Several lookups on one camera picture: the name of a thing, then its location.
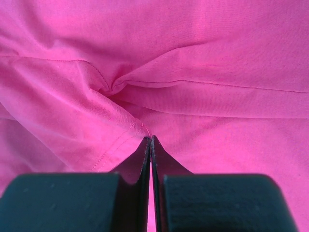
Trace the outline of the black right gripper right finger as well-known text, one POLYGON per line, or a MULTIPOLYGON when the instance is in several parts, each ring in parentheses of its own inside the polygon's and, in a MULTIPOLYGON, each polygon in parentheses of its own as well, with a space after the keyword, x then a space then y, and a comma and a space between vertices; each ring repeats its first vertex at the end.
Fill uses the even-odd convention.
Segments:
POLYGON ((295 232, 277 183, 264 174, 194 174, 151 139, 159 232, 295 232))

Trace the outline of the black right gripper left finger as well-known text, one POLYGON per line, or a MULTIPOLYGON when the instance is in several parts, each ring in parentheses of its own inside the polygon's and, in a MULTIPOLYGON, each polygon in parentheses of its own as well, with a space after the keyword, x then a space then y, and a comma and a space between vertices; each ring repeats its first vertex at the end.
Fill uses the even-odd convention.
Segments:
POLYGON ((144 232, 150 139, 107 173, 23 174, 0 199, 3 232, 144 232))

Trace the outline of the magenta pink t shirt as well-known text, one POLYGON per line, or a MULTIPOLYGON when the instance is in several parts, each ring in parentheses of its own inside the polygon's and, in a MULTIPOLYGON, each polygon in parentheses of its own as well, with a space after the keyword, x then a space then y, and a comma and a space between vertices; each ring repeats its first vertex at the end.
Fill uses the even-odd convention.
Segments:
POLYGON ((308 1, 1 1, 1 190, 149 135, 194 173, 270 176, 308 231, 308 1))

